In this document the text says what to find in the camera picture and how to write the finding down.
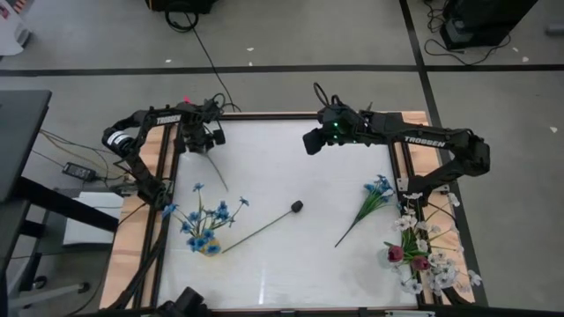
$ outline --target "white tape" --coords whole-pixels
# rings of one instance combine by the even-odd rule
[[[125,132],[123,132],[123,131],[117,131],[117,132],[112,133],[112,135],[109,136],[109,138],[108,138],[108,145],[112,145],[112,143],[114,142],[114,139],[116,139],[118,136],[120,136],[124,133]]]
[[[118,136],[118,137],[115,139],[115,144],[118,145],[121,141],[123,141],[123,140],[125,140],[125,139],[127,139],[127,138],[131,138],[131,136],[128,136],[128,135],[126,135],[126,134],[123,134],[123,135],[121,135],[121,136]]]

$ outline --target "pink flower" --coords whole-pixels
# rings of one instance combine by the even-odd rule
[[[404,259],[404,250],[399,246],[391,246],[388,249],[388,261],[400,262]]]
[[[422,255],[414,256],[411,265],[415,270],[426,270],[431,268],[431,264],[429,263],[427,258]]]

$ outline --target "wooden table frame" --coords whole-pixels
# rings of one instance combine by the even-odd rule
[[[428,120],[425,112],[412,111],[397,113],[402,116],[405,122],[418,123],[428,125]],[[244,120],[315,120],[316,113],[244,113],[244,114],[225,114],[222,121],[244,121]],[[158,127],[152,129],[147,137],[147,142],[141,149],[141,157],[147,164],[147,167],[157,177],[168,177],[174,181],[176,177],[176,167],[178,166],[178,159],[180,154],[174,151],[174,139],[179,137],[176,127],[162,128]],[[392,161],[392,168],[394,177],[408,177],[410,175],[419,174],[425,175],[436,169],[440,163],[438,159],[438,151],[434,148],[424,147],[412,144],[393,144],[390,146],[390,156]],[[460,196],[455,187],[455,194]],[[435,205],[442,206],[448,202],[448,198],[440,193],[433,192],[429,197],[429,202]],[[122,209],[122,218],[127,217],[136,207],[141,204],[140,200],[136,197],[126,199]],[[464,245],[464,256],[448,253],[449,258],[456,261],[456,266],[462,272],[468,268],[466,263],[477,263],[476,256],[471,245],[470,234],[464,209],[462,204],[460,207],[453,209],[450,205],[444,207],[448,213],[456,218],[459,236],[453,232],[445,234],[436,241],[440,242],[443,247],[456,248],[460,243]],[[422,215],[428,216],[435,208],[423,208]],[[106,283],[102,293],[100,308],[111,305],[127,286],[131,278],[136,273],[141,259],[146,259],[149,251],[155,245],[155,241],[160,238],[164,246],[166,245],[168,220],[170,217],[161,221],[160,211],[144,207],[132,216],[126,223],[120,226],[116,237],[115,243],[108,265],[108,273],[106,276]],[[443,230],[448,230],[453,223],[452,218],[444,213],[438,213],[434,216],[433,224],[439,225]],[[137,296],[131,300],[129,306],[133,308],[140,308],[143,306],[155,307],[159,296],[160,287],[160,274],[162,271],[162,263],[164,260],[164,252],[160,252],[156,261],[152,264],[151,268],[145,276],[143,287],[137,290]],[[476,265],[471,266],[476,272],[479,272]],[[474,287],[473,292],[458,294],[454,289],[448,291],[449,298],[455,301],[467,300],[486,306],[486,296],[483,286]],[[443,296],[437,297],[433,295],[430,290],[424,290],[417,296],[419,307],[425,305],[448,305],[449,299],[443,293]],[[340,313],[345,313],[347,310],[339,310]],[[351,315],[358,316],[359,310],[350,311]],[[222,312],[226,314],[233,314],[235,312]]]

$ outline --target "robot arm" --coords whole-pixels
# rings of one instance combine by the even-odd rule
[[[315,84],[317,95],[321,88]],[[392,114],[372,111],[355,112],[340,101],[338,96],[323,101],[325,108],[317,113],[322,124],[303,136],[309,155],[319,152],[327,144],[393,144],[402,142],[431,146],[449,150],[454,159],[426,176],[415,176],[408,180],[404,194],[422,193],[422,203],[433,191],[449,184],[462,175],[479,176],[490,169],[490,149],[484,139],[475,136],[469,129],[443,129],[410,124],[398,120]]]
[[[181,102],[176,107],[167,106],[164,109],[151,107],[149,110],[136,111],[130,117],[105,129],[102,143],[130,167],[127,172],[135,179],[139,198],[162,210],[171,203],[167,186],[151,174],[139,157],[149,130],[161,125],[178,123],[182,138],[174,141],[176,150],[185,152],[188,147],[189,151],[207,152],[214,144],[224,144],[226,141],[222,129],[207,132],[204,126],[205,123],[217,121],[222,113],[223,109],[215,98],[207,100],[202,106]],[[139,128],[137,137],[124,132],[130,128]]]

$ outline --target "yellow vase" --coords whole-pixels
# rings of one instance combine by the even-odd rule
[[[209,247],[213,247],[212,249],[214,252],[211,253],[208,252]],[[212,240],[209,240],[208,243],[206,243],[204,247],[202,247],[202,249],[198,252],[205,256],[214,256],[219,254],[220,251],[221,251],[221,245],[219,244],[219,240],[213,238]]]

